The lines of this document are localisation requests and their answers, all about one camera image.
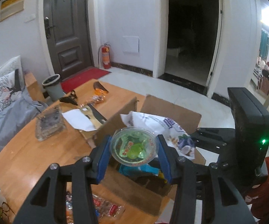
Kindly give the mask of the white wall panel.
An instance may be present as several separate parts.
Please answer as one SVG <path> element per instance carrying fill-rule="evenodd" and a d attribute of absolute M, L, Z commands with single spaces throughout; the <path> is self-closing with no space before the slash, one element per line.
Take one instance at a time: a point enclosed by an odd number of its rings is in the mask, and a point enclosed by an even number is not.
<path fill-rule="evenodd" d="M 139 37 L 138 36 L 123 36 L 122 51 L 124 53 L 137 54 L 139 53 Z"/>

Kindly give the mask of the white tree pattern pillow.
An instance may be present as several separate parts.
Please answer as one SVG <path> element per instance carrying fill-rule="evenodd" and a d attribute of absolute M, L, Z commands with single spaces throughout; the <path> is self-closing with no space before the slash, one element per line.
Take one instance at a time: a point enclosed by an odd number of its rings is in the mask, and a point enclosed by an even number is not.
<path fill-rule="evenodd" d="M 19 69 L 15 69 L 0 77 L 0 111 L 17 101 L 24 89 L 24 82 Z"/>

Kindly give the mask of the red fire extinguisher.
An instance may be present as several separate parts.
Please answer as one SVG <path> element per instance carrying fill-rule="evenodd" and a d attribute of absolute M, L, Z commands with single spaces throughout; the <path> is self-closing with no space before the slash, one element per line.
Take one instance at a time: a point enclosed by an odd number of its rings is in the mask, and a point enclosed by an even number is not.
<path fill-rule="evenodd" d="M 104 69 L 111 68 L 110 45 L 108 43 L 104 43 L 98 49 L 98 66 Z"/>

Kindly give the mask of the dark brown door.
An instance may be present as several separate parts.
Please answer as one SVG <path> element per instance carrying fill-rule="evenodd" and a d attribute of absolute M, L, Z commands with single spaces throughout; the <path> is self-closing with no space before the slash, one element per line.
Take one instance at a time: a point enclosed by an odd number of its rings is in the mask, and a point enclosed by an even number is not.
<path fill-rule="evenodd" d="M 61 79 L 93 66 L 87 0 L 44 0 L 44 26 L 52 66 Z"/>

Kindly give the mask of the orange snack packet far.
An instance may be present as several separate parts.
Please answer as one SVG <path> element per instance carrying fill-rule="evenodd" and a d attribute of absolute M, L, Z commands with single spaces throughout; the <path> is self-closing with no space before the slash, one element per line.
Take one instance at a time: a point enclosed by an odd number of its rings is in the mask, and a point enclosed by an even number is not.
<path fill-rule="evenodd" d="M 105 97 L 109 93 L 109 91 L 99 82 L 96 81 L 93 83 L 94 94 L 93 96 L 86 101 L 86 105 L 97 105 L 102 103 L 105 100 Z"/>

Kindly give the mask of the red door mat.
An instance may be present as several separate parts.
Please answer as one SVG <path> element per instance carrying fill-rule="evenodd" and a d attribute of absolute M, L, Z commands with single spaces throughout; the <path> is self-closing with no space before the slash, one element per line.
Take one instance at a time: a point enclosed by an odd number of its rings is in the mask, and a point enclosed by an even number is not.
<path fill-rule="evenodd" d="M 90 81 L 91 79 L 99 79 L 109 73 L 110 71 L 91 67 L 87 70 L 77 73 L 76 75 L 73 75 L 70 78 L 65 79 L 61 83 L 61 86 L 65 93 L 69 93 L 70 91 L 76 89 L 77 87 Z"/>

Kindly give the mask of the white blue snack bag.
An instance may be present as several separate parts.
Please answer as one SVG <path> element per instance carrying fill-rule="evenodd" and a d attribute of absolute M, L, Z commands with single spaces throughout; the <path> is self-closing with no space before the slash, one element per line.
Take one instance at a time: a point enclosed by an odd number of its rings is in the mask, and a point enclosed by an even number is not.
<path fill-rule="evenodd" d="M 180 156 L 195 159 L 195 142 L 173 119 L 134 111 L 120 116 L 127 127 L 143 128 L 156 136 L 163 135 L 167 145 L 175 148 Z"/>

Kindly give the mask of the clear green jelly cup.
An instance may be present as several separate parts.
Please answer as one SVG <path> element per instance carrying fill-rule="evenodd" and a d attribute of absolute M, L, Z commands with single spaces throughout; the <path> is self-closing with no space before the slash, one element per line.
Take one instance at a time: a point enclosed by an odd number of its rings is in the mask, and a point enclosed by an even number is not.
<path fill-rule="evenodd" d="M 112 136 L 110 152 L 116 161 L 125 166 L 148 164 L 157 157 L 159 143 L 153 132 L 144 128 L 125 127 Z"/>

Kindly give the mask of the tissue box with paper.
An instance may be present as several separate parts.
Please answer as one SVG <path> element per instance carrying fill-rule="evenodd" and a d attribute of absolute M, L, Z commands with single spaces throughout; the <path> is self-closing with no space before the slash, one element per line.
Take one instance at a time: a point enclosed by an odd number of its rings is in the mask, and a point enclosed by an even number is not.
<path fill-rule="evenodd" d="M 63 118 L 76 130 L 91 132 L 101 128 L 107 119 L 93 106 L 85 105 L 62 112 Z"/>

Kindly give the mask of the brown eyeglasses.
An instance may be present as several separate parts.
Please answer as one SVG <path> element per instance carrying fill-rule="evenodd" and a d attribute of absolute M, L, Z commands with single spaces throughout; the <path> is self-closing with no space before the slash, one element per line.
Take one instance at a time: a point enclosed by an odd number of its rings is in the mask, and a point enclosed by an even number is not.
<path fill-rule="evenodd" d="M 12 208 L 8 205 L 7 202 L 3 202 L 0 205 L 0 218 L 5 222 L 5 223 L 12 223 L 16 214 L 12 210 Z"/>

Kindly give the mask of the grey sofa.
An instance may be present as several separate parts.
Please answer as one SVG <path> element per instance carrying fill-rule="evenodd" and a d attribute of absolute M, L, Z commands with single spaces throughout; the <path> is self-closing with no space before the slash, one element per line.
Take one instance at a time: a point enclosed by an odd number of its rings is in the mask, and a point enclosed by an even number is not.
<path fill-rule="evenodd" d="M 46 103 L 33 100 L 28 91 L 24 90 L 18 100 L 0 111 L 0 152 L 20 130 L 47 107 Z"/>

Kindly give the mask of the wooden side table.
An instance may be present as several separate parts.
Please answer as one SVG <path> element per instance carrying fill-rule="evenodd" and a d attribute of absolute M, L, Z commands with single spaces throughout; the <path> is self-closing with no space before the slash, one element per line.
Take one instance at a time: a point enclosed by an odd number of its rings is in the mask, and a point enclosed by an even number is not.
<path fill-rule="evenodd" d="M 45 102 L 45 98 L 39 87 L 39 84 L 31 72 L 28 72 L 24 75 L 24 81 L 30 97 L 34 101 Z"/>

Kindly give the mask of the glass ashtray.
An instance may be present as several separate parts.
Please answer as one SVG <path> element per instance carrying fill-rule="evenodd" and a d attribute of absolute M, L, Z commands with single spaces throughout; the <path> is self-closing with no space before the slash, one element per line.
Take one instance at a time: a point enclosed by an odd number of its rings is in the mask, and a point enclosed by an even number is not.
<path fill-rule="evenodd" d="M 39 141 L 44 141 L 64 129 L 66 126 L 59 105 L 47 109 L 36 118 L 35 136 Z"/>

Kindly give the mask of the black scissors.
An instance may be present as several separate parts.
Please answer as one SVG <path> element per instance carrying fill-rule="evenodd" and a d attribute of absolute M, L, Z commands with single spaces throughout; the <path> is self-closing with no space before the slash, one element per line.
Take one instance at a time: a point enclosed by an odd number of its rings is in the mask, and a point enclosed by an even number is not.
<path fill-rule="evenodd" d="M 76 92 L 74 90 L 72 90 L 68 96 L 64 96 L 64 97 L 59 98 L 59 101 L 62 103 L 68 103 L 68 104 L 72 104 L 72 105 L 77 106 L 78 105 L 77 98 L 78 97 L 76 95 Z"/>

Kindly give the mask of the yellow landscape painting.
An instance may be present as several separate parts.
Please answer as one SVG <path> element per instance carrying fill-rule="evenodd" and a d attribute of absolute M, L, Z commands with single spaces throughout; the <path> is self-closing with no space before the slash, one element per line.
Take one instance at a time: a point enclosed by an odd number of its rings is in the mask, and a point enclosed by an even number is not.
<path fill-rule="evenodd" d="M 24 10 L 24 0 L 1 0 L 0 22 Z"/>

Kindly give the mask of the grey trash bin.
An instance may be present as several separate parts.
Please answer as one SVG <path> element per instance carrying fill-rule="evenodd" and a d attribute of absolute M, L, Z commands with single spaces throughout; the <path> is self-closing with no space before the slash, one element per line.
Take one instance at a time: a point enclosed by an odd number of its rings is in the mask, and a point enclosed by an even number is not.
<path fill-rule="evenodd" d="M 47 91 L 53 102 L 62 98 L 65 93 L 61 86 L 60 74 L 49 76 L 42 82 L 42 87 Z"/>

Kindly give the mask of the red clear snack packet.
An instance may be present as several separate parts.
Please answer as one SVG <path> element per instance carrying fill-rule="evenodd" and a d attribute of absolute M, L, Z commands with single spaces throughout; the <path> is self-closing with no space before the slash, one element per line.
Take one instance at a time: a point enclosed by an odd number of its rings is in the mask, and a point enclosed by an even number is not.
<path fill-rule="evenodd" d="M 92 194 L 95 215 L 98 223 L 115 223 L 125 212 L 125 207 L 98 195 Z M 66 191 L 66 215 L 67 223 L 74 223 L 72 194 Z"/>

